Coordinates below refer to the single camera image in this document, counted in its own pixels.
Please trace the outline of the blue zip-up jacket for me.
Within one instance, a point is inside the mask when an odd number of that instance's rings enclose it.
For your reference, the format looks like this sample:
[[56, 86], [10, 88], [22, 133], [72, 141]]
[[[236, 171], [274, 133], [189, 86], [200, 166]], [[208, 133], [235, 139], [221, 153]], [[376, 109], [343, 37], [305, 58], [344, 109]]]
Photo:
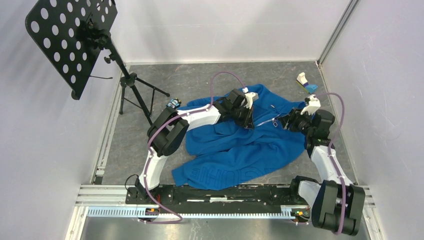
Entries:
[[193, 159], [172, 170], [176, 185], [222, 190], [284, 168], [304, 152], [304, 135], [285, 130], [277, 118], [305, 103], [289, 101], [262, 84], [248, 89], [258, 94], [254, 128], [230, 120], [189, 130], [185, 148]]

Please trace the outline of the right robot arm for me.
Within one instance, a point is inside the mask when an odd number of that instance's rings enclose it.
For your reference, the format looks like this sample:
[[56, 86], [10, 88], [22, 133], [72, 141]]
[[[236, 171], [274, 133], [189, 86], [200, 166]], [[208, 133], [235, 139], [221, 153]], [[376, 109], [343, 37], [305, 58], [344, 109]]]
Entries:
[[322, 109], [308, 114], [294, 108], [278, 120], [285, 130], [304, 135], [305, 150], [322, 180], [318, 183], [315, 179], [297, 176], [288, 191], [289, 199], [295, 204], [308, 203], [309, 218], [315, 228], [338, 235], [357, 235], [366, 194], [346, 176], [337, 160], [329, 139], [335, 116]]

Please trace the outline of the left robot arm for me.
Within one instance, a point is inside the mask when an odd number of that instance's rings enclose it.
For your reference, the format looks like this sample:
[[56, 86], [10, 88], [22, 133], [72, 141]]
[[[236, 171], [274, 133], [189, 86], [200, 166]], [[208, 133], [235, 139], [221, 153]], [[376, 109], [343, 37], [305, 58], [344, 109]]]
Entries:
[[145, 204], [157, 198], [156, 187], [170, 155], [179, 149], [186, 133], [190, 130], [232, 120], [242, 128], [252, 130], [256, 92], [244, 87], [233, 89], [227, 96], [211, 99], [210, 103], [189, 110], [177, 110], [167, 106], [147, 131], [148, 152], [142, 170], [135, 182], [138, 197]]

